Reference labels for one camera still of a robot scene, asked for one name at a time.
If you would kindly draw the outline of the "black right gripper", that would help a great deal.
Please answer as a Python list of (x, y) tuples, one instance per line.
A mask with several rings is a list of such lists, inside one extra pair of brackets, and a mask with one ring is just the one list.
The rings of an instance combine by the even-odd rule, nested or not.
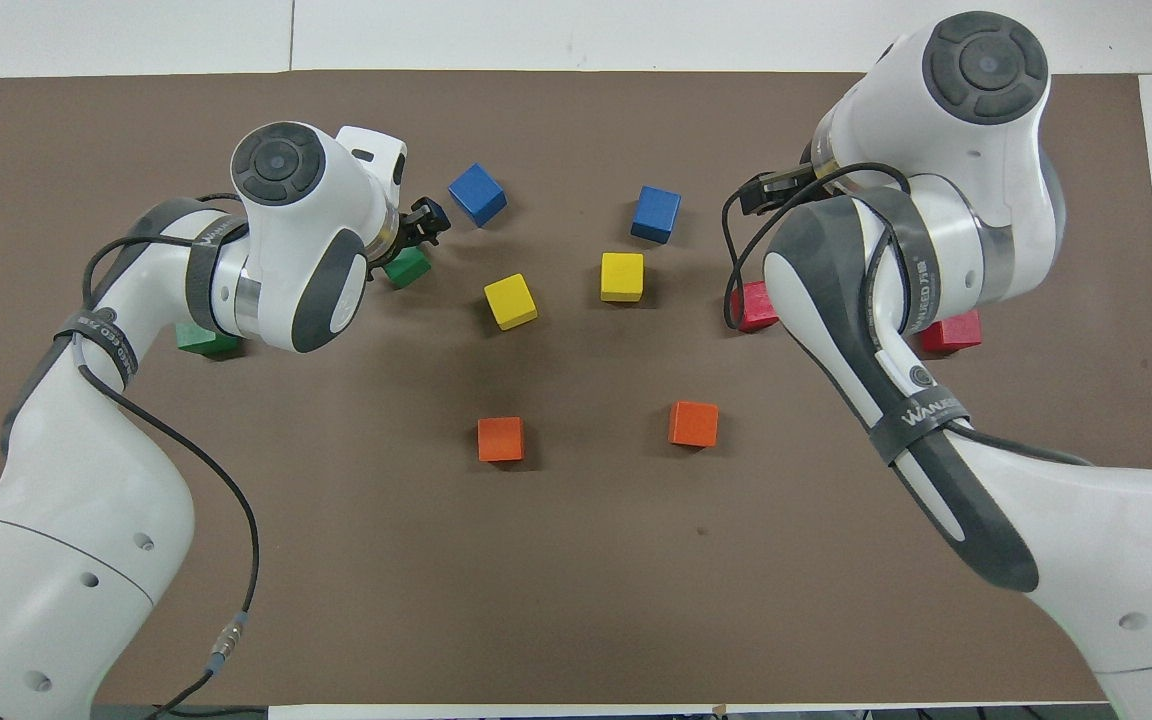
[(742, 215), (761, 215), (772, 206), (783, 206), (788, 200), (806, 192), (806, 200), (818, 200), (819, 190), (808, 190), (817, 181), (813, 165), (796, 165), (786, 170), (764, 174), (763, 183), (746, 183), (738, 188), (738, 205)]

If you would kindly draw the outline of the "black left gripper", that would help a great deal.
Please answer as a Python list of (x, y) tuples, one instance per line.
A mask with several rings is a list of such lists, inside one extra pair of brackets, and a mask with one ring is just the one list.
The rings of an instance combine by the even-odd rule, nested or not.
[[(410, 211), (399, 217), (397, 247), (419, 247), (420, 243), (430, 243), (438, 247), (442, 233), (450, 228), (450, 219), (445, 213), (444, 206), (430, 197), (420, 197), (414, 202)], [(367, 281), (374, 281), (376, 273), (384, 268), (387, 258), (376, 258), (367, 260)]]

